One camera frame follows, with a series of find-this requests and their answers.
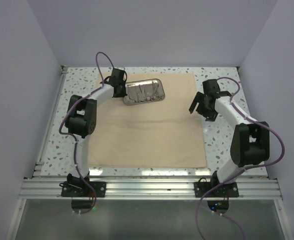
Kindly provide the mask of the steel instrument tray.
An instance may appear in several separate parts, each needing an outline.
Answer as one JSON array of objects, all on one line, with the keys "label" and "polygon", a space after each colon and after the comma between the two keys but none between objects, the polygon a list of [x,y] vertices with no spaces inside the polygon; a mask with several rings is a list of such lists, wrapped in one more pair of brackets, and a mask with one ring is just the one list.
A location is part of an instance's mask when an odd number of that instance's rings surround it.
[{"label": "steel instrument tray", "polygon": [[[146,101],[147,89],[156,87],[159,87],[162,93],[161,99],[157,101]],[[127,106],[159,102],[165,99],[164,87],[161,80],[158,78],[126,83],[126,93],[127,95],[123,98],[123,103]]]}]

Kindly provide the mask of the beige cloth wrap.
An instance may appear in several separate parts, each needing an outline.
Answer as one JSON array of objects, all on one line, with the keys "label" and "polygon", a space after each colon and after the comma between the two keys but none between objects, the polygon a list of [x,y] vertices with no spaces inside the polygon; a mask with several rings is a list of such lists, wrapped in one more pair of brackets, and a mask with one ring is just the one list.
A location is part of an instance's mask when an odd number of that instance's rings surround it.
[{"label": "beige cloth wrap", "polygon": [[162,101],[128,106],[112,98],[97,109],[88,164],[111,168],[202,168],[206,153],[200,115],[190,113],[197,93],[191,73],[129,74],[130,82],[159,79]]}]

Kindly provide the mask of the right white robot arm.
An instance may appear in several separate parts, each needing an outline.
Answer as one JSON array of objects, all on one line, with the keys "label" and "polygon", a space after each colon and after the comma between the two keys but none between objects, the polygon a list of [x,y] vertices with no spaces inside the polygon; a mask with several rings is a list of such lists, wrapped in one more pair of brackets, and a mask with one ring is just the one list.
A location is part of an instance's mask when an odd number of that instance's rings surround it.
[{"label": "right white robot arm", "polygon": [[209,79],[203,82],[203,92],[197,92],[189,112],[197,112],[207,122],[214,122],[218,115],[224,117],[233,129],[230,146],[230,159],[224,166],[215,171],[210,179],[210,192],[214,196],[221,196],[227,191],[227,184],[245,171],[246,167],[254,167],[269,159],[269,131],[268,124],[250,119],[245,111],[241,110],[233,98],[240,91],[237,85],[235,93],[221,90],[218,81],[224,79]]}]

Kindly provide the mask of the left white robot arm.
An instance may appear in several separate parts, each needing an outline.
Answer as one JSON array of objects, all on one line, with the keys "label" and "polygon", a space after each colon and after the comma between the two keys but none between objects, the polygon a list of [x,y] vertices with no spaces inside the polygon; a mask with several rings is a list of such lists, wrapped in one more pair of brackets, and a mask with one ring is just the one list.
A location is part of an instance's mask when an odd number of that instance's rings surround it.
[{"label": "left white robot arm", "polygon": [[111,75],[102,79],[90,93],[70,97],[59,133],[71,136],[75,141],[72,176],[83,179],[89,174],[88,148],[90,136],[97,125],[97,108],[109,99],[125,97],[126,80],[127,73],[124,70],[113,68]]}]

